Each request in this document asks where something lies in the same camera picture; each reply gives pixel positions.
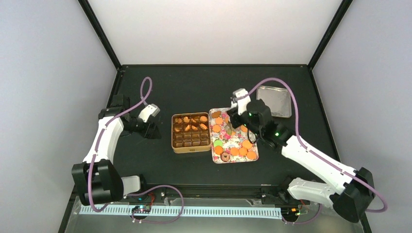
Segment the green macaron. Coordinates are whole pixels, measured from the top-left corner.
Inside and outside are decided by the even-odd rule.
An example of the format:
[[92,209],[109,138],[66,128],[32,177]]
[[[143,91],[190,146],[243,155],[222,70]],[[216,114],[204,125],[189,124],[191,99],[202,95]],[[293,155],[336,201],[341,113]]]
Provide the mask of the green macaron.
[[215,140],[213,142],[214,147],[223,147],[223,142],[221,140]]

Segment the white and metal tongs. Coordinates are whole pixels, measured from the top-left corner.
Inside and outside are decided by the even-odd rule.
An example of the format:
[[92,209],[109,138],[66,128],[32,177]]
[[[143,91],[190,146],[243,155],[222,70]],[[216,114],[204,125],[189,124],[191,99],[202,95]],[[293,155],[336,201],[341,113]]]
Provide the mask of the white and metal tongs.
[[232,136],[233,128],[232,128],[232,125],[231,125],[230,121],[226,122],[226,125],[225,125],[224,129],[225,129],[227,135]]

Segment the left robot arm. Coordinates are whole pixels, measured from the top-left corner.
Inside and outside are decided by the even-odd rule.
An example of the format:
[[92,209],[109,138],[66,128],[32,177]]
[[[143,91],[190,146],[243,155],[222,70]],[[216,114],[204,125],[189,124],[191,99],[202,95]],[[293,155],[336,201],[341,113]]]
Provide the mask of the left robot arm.
[[138,133],[146,139],[160,138],[155,117],[160,109],[155,104],[142,103],[137,117],[129,115],[130,99],[115,95],[114,101],[98,115],[98,131],[90,151],[71,170],[75,188],[84,206],[120,201],[139,191],[144,179],[139,175],[121,177],[113,165],[117,142],[124,131]]

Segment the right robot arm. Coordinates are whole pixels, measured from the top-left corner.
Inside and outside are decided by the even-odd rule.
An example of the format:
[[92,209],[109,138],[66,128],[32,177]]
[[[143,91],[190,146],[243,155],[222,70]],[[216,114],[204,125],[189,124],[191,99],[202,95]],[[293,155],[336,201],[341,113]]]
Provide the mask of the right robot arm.
[[293,199],[317,202],[332,208],[343,219],[356,223],[367,212],[375,198],[372,173],[362,167],[356,170],[346,166],[307,143],[297,133],[276,123],[270,109],[262,100],[237,100],[233,98],[227,111],[234,128],[244,126],[256,140],[295,161],[319,177],[322,182],[293,178],[277,189],[282,203]]

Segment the gold cookie tin with tray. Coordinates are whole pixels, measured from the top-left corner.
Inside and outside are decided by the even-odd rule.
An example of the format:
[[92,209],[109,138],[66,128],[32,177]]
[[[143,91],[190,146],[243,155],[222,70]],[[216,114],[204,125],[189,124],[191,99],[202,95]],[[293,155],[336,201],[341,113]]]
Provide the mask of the gold cookie tin with tray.
[[175,153],[211,150],[209,114],[206,112],[172,116],[171,146]]

